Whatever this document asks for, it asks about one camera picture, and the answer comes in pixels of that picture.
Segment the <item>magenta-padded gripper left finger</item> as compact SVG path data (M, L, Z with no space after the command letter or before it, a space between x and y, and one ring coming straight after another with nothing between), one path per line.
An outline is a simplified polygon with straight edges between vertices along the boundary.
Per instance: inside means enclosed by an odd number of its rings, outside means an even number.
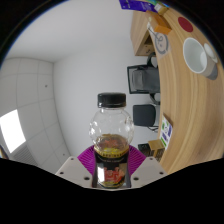
M78 157L70 156L56 175L81 187L92 188L94 171L94 152L88 148Z

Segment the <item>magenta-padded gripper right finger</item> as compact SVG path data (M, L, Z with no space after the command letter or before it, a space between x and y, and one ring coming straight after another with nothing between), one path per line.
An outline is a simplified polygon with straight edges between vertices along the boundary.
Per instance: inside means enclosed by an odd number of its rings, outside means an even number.
M128 173L130 188L143 187L167 175L154 157L146 157L133 146L129 147Z

